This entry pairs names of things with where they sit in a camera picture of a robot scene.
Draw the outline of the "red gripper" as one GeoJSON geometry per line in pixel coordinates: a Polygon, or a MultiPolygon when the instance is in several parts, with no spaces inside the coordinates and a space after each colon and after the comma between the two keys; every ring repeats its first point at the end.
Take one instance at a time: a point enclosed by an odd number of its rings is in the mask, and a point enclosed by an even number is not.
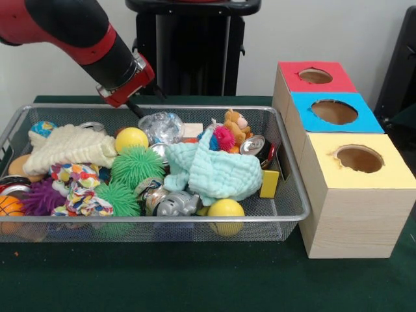
{"type": "MultiPolygon", "coordinates": [[[[129,98],[137,93],[141,88],[145,88],[150,85],[155,79],[155,73],[148,60],[141,53],[134,53],[133,69],[135,70],[129,80],[122,86],[115,88],[114,90],[106,89],[100,84],[96,86],[98,94],[104,99],[104,101],[113,106],[120,107],[126,105],[131,112],[133,112],[137,118],[142,118],[144,113],[136,104],[131,102],[129,98]]],[[[153,93],[159,99],[166,99],[166,94],[157,83],[152,84],[153,93]]]]}

